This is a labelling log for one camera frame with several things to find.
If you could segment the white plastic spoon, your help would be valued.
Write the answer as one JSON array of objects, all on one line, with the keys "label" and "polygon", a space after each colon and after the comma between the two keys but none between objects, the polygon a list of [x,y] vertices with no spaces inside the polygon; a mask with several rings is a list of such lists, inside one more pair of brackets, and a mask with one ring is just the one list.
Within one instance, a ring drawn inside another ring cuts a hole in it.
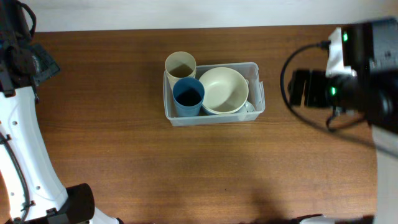
[{"label": "white plastic spoon", "polygon": [[255,112],[255,107],[246,100],[245,104],[237,111],[237,113],[251,113]]}]

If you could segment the cream bowl back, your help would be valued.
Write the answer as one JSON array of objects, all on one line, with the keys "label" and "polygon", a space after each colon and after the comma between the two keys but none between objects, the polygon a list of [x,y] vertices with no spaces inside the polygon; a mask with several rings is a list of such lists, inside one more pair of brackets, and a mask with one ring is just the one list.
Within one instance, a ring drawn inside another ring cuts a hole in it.
[{"label": "cream bowl back", "polygon": [[208,114],[233,114],[248,99],[249,87],[246,79],[232,68],[212,68],[199,81],[205,89],[202,107]]}]

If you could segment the blue cup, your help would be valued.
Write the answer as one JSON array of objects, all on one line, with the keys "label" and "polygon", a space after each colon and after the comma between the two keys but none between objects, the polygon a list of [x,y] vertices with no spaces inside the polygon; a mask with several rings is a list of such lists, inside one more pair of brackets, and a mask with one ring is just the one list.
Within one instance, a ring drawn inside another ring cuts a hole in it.
[{"label": "blue cup", "polygon": [[173,87],[172,96],[179,117],[198,116],[203,104],[205,89],[195,78],[180,79]]}]

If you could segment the cream cup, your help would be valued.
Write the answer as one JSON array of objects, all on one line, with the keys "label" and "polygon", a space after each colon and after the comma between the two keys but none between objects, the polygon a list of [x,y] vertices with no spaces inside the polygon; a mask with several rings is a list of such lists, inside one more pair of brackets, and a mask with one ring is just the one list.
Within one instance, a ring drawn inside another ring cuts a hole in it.
[{"label": "cream cup", "polygon": [[188,52],[174,52],[170,54],[165,61],[165,71],[171,83],[175,83],[186,77],[194,78],[196,70],[196,60]]}]

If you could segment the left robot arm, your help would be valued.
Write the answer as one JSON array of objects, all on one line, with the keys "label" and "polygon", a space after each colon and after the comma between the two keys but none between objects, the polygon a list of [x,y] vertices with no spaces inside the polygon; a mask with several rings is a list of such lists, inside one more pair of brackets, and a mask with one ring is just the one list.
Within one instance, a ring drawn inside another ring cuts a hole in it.
[{"label": "left robot arm", "polygon": [[37,19],[20,1],[1,1],[1,174],[8,223],[121,223],[96,208],[86,183],[64,187],[50,161],[35,106],[37,87],[60,72],[33,44]]}]

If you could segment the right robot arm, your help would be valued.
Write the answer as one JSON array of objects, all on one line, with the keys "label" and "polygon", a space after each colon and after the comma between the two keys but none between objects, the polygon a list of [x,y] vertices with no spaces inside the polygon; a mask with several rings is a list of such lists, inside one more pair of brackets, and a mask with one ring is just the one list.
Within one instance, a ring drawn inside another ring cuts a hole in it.
[{"label": "right robot arm", "polygon": [[[285,71],[299,53],[327,50],[326,70]],[[330,134],[362,122],[371,127],[377,154],[377,210],[363,218],[309,215],[296,223],[397,223],[397,18],[337,27],[328,37],[297,49],[285,61],[280,91],[288,110],[303,123]]]}]

